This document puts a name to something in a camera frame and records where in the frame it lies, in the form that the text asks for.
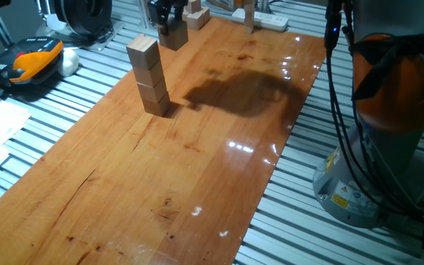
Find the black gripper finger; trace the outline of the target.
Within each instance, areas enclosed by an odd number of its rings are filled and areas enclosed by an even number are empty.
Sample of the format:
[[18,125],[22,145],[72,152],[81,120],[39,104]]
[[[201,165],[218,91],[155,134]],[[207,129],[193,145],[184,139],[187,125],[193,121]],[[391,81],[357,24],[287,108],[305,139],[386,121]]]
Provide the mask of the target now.
[[170,13],[169,0],[148,0],[147,8],[151,21],[157,25],[160,34],[167,36],[169,34],[168,19]]
[[173,0],[175,20],[182,21],[184,7],[185,7],[185,0]]

